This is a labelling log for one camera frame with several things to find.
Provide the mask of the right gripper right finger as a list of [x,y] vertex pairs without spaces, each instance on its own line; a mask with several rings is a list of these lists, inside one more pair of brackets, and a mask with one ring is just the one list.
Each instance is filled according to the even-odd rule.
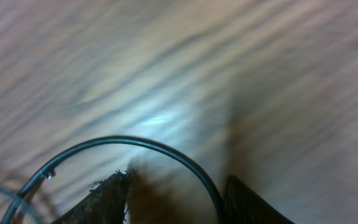
[[224,212],[226,224],[294,224],[235,175],[227,178]]

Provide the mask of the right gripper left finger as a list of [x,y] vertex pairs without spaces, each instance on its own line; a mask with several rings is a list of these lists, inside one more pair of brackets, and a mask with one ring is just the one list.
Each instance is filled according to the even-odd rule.
[[123,224],[134,171],[116,171],[51,224]]

